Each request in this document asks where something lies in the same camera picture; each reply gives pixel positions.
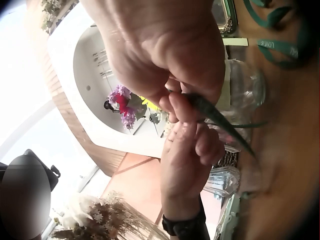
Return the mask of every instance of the green frame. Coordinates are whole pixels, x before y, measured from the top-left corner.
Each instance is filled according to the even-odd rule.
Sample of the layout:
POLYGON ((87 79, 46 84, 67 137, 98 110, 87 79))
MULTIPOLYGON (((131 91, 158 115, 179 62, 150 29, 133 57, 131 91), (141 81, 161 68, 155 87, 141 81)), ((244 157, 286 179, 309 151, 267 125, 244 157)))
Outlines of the green frame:
POLYGON ((223 37, 230 36, 236 31, 238 26, 235 6, 233 4, 233 0, 221 0, 221 2, 224 10, 226 24, 218 27, 223 37))

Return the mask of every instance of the plant leaf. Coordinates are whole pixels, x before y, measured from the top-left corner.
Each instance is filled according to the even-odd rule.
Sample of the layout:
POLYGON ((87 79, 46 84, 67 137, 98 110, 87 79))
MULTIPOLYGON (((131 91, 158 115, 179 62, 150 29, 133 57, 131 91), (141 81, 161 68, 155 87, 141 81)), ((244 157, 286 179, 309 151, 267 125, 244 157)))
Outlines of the plant leaf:
POLYGON ((137 120, 139 120, 140 118, 144 117, 144 115, 146 114, 146 111, 147 111, 147 106, 146 105, 141 105, 140 109, 141 109, 141 111, 138 111, 135 114, 137 120))
POLYGON ((130 95, 131 95, 131 99, 129 100, 127 107, 130 107, 133 109, 140 109, 141 106, 143 105, 142 104, 143 100, 134 93, 131 93, 130 95))

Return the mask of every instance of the glass vase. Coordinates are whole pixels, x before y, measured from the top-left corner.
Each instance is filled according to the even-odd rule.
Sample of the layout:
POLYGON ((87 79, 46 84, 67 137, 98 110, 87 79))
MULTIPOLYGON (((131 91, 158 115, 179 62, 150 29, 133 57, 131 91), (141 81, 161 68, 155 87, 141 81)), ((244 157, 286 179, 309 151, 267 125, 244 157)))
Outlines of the glass vase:
MULTIPOLYGON (((265 80, 261 72, 251 68, 239 60, 226 60, 226 76, 230 80, 230 108, 217 109, 233 125, 250 124, 253 112, 263 104, 266 95, 265 80)), ((240 151, 242 146, 228 135, 214 122, 206 120, 210 128, 219 133, 219 138, 226 146, 240 151)), ((236 128, 240 135, 249 143, 251 139, 251 128, 236 128)))
POLYGON ((239 184, 239 170, 233 166, 225 166, 211 169, 203 189, 221 197, 227 197, 238 190, 239 184))
POLYGON ((252 113, 265 100, 263 74, 239 60, 227 60, 226 64, 230 67, 230 110, 252 113))

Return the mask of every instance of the artificial flower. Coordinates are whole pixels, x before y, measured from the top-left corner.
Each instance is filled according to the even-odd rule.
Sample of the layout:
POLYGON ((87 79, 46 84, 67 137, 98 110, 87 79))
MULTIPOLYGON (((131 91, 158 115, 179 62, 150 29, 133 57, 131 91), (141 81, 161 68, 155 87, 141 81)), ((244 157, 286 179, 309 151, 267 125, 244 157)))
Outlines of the artificial flower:
POLYGON ((156 105, 154 105, 148 99, 146 99, 146 98, 144 98, 142 96, 139 96, 139 97, 143 100, 142 104, 146 104, 148 106, 148 108, 154 110, 155 112, 160 112, 161 111, 160 108, 158 108, 156 105))
POLYGON ((121 122, 124 126, 124 129, 133 129, 134 121, 136 117, 133 114, 126 114, 121 116, 121 122))
POLYGON ((123 116, 126 116, 128 114, 134 115, 135 110, 133 108, 119 105, 120 114, 123 114, 123 116))
POLYGON ((94 215, 93 215, 93 218, 94 218, 94 220, 97 221, 97 223, 101 223, 101 222, 102 222, 102 219, 103 219, 103 216, 102 216, 101 213, 100 213, 100 214, 94 214, 94 215))
POLYGON ((117 96, 122 96, 123 98, 126 98, 127 101, 128 99, 131 99, 131 91, 127 89, 125 86, 118 85, 112 93, 110 93, 107 97, 107 100, 109 103, 113 104, 116 103, 117 101, 117 96))
POLYGON ((115 99, 115 102, 118 103, 120 106, 127 106, 129 102, 129 100, 125 96, 120 95, 120 93, 117 93, 114 96, 114 99, 115 99))
POLYGON ((129 89, 127 89, 125 86, 122 85, 118 85, 116 87, 116 91, 117 93, 119 93, 121 96, 124 96, 128 99, 131 99, 131 91, 129 89))

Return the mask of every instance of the wooden panel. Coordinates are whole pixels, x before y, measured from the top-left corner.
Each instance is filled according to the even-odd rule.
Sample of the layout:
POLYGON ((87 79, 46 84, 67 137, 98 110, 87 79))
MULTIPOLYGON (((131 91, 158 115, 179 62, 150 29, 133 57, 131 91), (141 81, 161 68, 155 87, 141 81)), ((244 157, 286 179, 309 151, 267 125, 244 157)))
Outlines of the wooden panel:
POLYGON ((54 103, 81 146, 106 175, 112 176, 126 153, 103 148, 92 143, 72 110, 47 52, 48 35, 40 29, 43 19, 40 2, 39 0, 27 0, 25 28, 29 43, 34 50, 37 61, 40 63, 44 81, 54 103))

